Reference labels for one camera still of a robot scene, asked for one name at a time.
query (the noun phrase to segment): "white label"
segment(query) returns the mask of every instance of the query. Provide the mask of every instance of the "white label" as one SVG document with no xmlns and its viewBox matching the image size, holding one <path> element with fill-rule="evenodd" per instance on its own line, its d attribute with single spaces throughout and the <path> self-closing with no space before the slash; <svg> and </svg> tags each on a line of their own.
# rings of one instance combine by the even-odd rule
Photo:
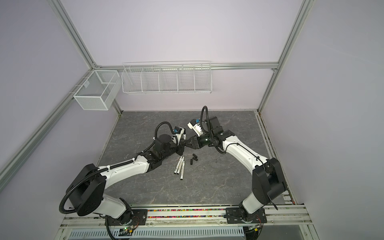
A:
<svg viewBox="0 0 384 240">
<path fill-rule="evenodd" d="M 89 85 L 89 81 L 87 80 L 87 81 L 85 81 L 85 83 L 84 83 L 84 87 L 87 88 L 88 85 Z"/>
</svg>

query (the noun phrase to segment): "white marker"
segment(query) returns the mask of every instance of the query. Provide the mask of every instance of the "white marker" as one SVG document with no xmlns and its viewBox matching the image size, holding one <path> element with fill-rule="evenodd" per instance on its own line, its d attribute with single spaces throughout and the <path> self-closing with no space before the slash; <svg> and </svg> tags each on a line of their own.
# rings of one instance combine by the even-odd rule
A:
<svg viewBox="0 0 384 240">
<path fill-rule="evenodd" d="M 181 177 L 180 177 L 180 180 L 183 180 L 183 177 L 184 177 L 184 166 L 185 166 L 185 161 L 183 160 L 183 164 L 182 164 L 182 167 L 181 167 Z"/>
<path fill-rule="evenodd" d="M 180 173 L 180 171 L 181 171 L 181 165 L 182 165 L 183 161 L 184 161 L 184 156 L 181 157 L 181 161 L 180 161 L 180 164 L 179 164 L 179 168 L 177 169 L 176 174 L 179 174 L 179 173 Z"/>
<path fill-rule="evenodd" d="M 175 171 L 173 172 L 174 174 L 177 173 L 177 170 L 179 169 L 179 166 L 180 166 L 180 164 L 181 164 L 182 159 L 183 159 L 183 156 L 181 156 L 181 157 L 179 158 L 179 162 L 177 163 L 176 169 L 175 169 Z"/>
</svg>

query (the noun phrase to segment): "wall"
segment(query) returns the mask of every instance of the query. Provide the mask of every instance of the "wall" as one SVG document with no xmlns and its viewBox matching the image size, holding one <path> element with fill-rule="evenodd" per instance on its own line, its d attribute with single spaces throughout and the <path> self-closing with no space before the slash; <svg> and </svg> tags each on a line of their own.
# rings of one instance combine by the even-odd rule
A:
<svg viewBox="0 0 384 240">
<path fill-rule="evenodd" d="M 127 95 L 116 97 L 124 111 L 257 109 L 269 80 L 271 69 L 214 70 L 212 93 Z"/>
<path fill-rule="evenodd" d="M 0 193 L 0 238 L 52 240 L 63 221 L 59 203 L 87 164 L 96 164 L 116 120 L 109 111 L 71 107 Z"/>
<path fill-rule="evenodd" d="M 88 70 L 45 0 L 1 1 L 0 167 Z"/>
<path fill-rule="evenodd" d="M 2 167 L 88 68 L 45 0 L 1 1 L 0 56 Z M 72 103 L 0 193 L 0 239 L 54 238 L 66 188 L 97 162 L 115 120 Z"/>
<path fill-rule="evenodd" d="M 62 2 L 96 63 L 111 66 L 140 61 L 277 62 L 302 0 Z M 124 111 L 197 110 L 204 105 L 256 109 L 271 70 L 212 75 L 210 95 L 119 92 L 117 101 Z"/>
<path fill-rule="evenodd" d="M 318 0 L 262 112 L 320 239 L 382 239 L 383 1 Z"/>
</svg>

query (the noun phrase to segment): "white wire basket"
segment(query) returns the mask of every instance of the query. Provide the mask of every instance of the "white wire basket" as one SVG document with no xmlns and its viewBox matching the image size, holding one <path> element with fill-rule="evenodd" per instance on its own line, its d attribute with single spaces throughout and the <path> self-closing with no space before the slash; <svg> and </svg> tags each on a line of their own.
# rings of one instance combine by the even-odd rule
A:
<svg viewBox="0 0 384 240">
<path fill-rule="evenodd" d="M 84 110 L 108 110 L 120 88 L 116 70 L 94 70 L 73 97 Z"/>
<path fill-rule="evenodd" d="M 123 63 L 122 90 L 127 94 L 211 93 L 210 62 Z"/>
</svg>

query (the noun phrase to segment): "gray marble tabletop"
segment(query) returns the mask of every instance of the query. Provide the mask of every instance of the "gray marble tabletop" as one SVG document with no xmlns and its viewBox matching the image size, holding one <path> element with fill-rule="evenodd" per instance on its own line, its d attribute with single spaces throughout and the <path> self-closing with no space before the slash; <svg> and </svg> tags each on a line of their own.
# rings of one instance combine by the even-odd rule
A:
<svg viewBox="0 0 384 240">
<path fill-rule="evenodd" d="M 210 111 L 223 126 L 255 152 L 268 157 L 253 111 Z M 152 142 L 156 126 L 162 121 L 186 128 L 187 138 L 195 135 L 187 127 L 190 120 L 200 118 L 200 112 L 123 112 L 107 145 L 100 166 L 115 164 L 134 157 Z M 169 134 L 167 125 L 158 136 Z M 190 165 L 192 153 L 198 161 Z M 239 204 L 251 193 L 250 172 L 232 155 L 220 154 L 213 147 L 186 148 L 184 179 L 174 174 L 179 155 L 163 161 L 157 169 L 122 180 L 105 190 L 113 197 L 122 197 L 130 204 Z M 275 201 L 284 204 L 284 200 Z"/>
</svg>

